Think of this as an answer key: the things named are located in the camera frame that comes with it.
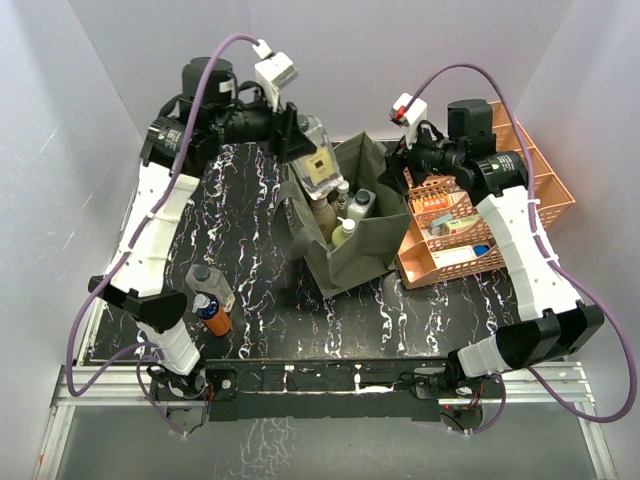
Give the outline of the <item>clear square bottle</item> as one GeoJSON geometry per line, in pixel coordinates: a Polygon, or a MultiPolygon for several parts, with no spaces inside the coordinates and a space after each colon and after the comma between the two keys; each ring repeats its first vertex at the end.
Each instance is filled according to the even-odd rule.
{"type": "Polygon", "coordinates": [[[316,151],[292,163],[302,188],[311,200],[326,197],[344,180],[329,136],[320,119],[299,115],[302,132],[315,145],[316,151]]]}
{"type": "Polygon", "coordinates": [[[187,272],[186,283],[195,293],[201,292],[215,296],[226,313],[233,309],[234,292],[219,269],[203,264],[193,264],[187,272]]]}

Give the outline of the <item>white rectangular bottle black cap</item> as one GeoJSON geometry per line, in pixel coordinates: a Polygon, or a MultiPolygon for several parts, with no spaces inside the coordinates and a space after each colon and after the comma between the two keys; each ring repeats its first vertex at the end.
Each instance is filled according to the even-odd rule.
{"type": "Polygon", "coordinates": [[[370,190],[360,188],[349,202],[347,217],[355,223],[370,218],[373,214],[376,194],[370,190]]]}

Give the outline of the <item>beige pump lotion bottle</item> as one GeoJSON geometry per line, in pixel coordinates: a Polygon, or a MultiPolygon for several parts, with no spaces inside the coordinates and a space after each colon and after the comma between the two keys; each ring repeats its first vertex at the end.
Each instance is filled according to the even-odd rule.
{"type": "Polygon", "coordinates": [[[310,208],[325,242],[330,243],[332,233],[336,228],[336,212],[334,208],[326,197],[312,200],[310,208]]]}

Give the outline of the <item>yellow-green pump soap bottle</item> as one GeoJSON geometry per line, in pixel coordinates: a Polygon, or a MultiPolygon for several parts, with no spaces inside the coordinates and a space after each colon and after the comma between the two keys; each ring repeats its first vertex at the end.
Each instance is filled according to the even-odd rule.
{"type": "Polygon", "coordinates": [[[336,218],[337,225],[331,235],[331,244],[334,249],[344,244],[355,232],[356,222],[350,218],[336,218]]]}

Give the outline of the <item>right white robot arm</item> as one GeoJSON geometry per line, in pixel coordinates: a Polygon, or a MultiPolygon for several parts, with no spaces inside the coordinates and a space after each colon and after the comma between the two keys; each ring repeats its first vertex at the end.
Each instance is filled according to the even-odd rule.
{"type": "Polygon", "coordinates": [[[482,377],[519,370],[580,350],[604,323],[595,305],[551,266],[553,249],[538,214],[529,209],[529,174],[521,154],[498,150],[493,109],[483,99],[447,107],[448,130],[427,119],[427,105],[410,94],[393,104],[390,119],[405,132],[386,156],[382,181],[401,194],[410,182],[450,175],[488,225],[512,280],[520,321],[449,353],[438,380],[466,397],[482,377]]]}

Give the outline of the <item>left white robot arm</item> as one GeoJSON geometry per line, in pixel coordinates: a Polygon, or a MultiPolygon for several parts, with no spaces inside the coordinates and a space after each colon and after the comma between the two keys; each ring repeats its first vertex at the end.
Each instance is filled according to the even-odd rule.
{"type": "Polygon", "coordinates": [[[113,265],[88,285],[93,297],[133,317],[186,399],[204,392],[207,376],[195,367],[200,353],[183,320],[187,298],[166,286],[164,270],[187,202],[223,145],[259,143],[280,163],[316,150],[298,124],[296,106],[279,103],[282,88],[297,74],[293,61],[271,53],[254,72],[254,80],[238,83],[229,61],[208,57],[183,68],[181,92],[147,130],[137,192],[113,265]]]}

